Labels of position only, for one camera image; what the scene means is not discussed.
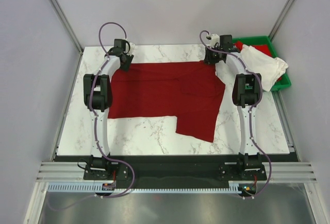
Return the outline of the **dark red t shirt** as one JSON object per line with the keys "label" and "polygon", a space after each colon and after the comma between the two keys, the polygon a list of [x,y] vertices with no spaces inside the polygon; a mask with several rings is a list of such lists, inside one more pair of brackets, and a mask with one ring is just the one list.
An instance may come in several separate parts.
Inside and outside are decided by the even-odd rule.
{"label": "dark red t shirt", "polygon": [[137,63],[111,79],[108,117],[175,116],[176,133],[212,143],[225,84],[203,61]]}

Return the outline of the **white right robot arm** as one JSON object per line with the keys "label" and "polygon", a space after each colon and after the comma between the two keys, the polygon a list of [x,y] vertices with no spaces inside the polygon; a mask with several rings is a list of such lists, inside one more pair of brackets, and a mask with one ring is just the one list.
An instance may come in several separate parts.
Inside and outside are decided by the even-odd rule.
{"label": "white right robot arm", "polygon": [[232,101],[237,107],[241,132],[236,173],[239,178],[246,180],[255,171],[262,169],[262,152],[255,141],[256,107],[262,99],[261,75],[248,68],[231,35],[219,36],[206,30],[201,33],[206,33],[209,41],[207,45],[200,36],[200,41],[205,46],[204,62],[215,65],[222,61],[235,75]]}

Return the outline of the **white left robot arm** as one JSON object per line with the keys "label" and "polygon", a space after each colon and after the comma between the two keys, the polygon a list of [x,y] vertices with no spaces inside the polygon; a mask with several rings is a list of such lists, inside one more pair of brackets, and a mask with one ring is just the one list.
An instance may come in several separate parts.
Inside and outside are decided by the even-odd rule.
{"label": "white left robot arm", "polygon": [[95,169],[101,179],[109,179],[113,174],[113,167],[107,160],[110,156],[107,119],[113,102],[111,79],[117,70],[129,69],[134,48],[135,45],[125,39],[115,39],[98,69],[83,77],[84,104],[90,112],[93,138],[86,169]]}

